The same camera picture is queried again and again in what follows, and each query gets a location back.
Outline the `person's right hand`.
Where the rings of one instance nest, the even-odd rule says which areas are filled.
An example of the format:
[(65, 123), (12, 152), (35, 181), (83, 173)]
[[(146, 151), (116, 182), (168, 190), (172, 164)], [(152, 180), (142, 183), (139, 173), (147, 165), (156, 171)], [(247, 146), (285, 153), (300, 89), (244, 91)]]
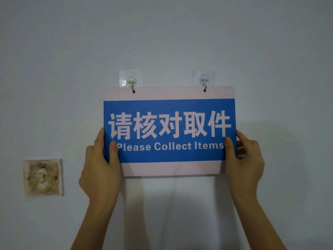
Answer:
[(264, 159), (259, 143), (236, 130), (238, 141), (234, 145), (236, 162), (225, 167), (232, 197), (256, 198), (257, 187), (264, 172)]

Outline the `person's left hand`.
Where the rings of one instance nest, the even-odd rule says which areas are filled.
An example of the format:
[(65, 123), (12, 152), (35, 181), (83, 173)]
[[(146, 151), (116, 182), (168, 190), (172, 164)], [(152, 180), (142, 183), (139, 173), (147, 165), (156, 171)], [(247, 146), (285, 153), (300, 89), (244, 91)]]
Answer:
[(79, 185), (89, 201), (116, 204), (121, 184), (121, 168), (113, 168), (104, 158), (104, 135), (104, 129), (101, 128), (94, 145), (86, 148)]

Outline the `blue and white sign board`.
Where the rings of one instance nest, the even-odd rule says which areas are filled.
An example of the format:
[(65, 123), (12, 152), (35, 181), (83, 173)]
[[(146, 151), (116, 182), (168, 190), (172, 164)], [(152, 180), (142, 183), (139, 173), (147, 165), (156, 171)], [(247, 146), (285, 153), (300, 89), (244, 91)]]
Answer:
[(116, 141), (124, 177), (225, 172), (225, 137), (236, 143), (231, 86), (104, 90), (104, 156)]

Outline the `person's left forearm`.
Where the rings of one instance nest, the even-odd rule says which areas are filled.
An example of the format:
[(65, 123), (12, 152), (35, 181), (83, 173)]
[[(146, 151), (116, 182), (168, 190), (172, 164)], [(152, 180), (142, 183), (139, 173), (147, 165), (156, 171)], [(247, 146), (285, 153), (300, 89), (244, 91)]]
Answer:
[(89, 205), (70, 250), (102, 250), (115, 203), (89, 201)]

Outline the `person's right forearm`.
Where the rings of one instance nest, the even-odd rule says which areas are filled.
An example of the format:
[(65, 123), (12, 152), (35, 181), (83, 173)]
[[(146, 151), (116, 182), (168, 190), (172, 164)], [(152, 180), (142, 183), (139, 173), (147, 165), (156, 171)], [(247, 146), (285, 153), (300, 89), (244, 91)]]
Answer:
[(256, 198), (232, 200), (251, 250), (287, 250)]

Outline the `square patched wall recess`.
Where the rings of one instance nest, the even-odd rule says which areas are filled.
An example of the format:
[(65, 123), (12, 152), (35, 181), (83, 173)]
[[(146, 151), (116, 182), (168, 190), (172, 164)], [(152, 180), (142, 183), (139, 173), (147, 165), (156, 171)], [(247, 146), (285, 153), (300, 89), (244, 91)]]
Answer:
[(62, 159), (25, 160), (23, 176), (27, 197), (65, 195)]

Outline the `clear adhesive wall hook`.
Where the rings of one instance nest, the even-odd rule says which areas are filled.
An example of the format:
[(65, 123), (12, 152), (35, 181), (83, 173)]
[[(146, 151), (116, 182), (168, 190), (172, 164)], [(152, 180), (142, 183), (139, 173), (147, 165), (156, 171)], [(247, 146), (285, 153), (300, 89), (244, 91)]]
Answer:
[(216, 72), (209, 69), (194, 69), (192, 82), (193, 86), (201, 86), (203, 92), (207, 92), (208, 87), (216, 85)]
[(143, 87), (143, 71), (141, 69), (128, 69), (119, 71), (119, 87), (131, 88), (136, 93), (136, 88)]

